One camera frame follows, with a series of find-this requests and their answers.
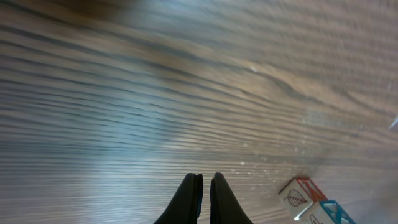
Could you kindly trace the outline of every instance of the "cube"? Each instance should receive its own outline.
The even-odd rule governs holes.
[[[299,220],[315,202],[328,200],[309,178],[292,179],[279,192],[279,197],[294,220]]]
[[[334,200],[314,203],[301,217],[303,224],[355,224]]]

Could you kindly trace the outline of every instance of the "leaf print on box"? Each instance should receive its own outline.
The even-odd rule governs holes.
[[[297,207],[301,204],[307,203],[308,201],[303,197],[302,194],[298,190],[292,189],[289,191],[287,194],[287,197],[284,199],[284,201],[288,201],[289,204],[293,207]]]

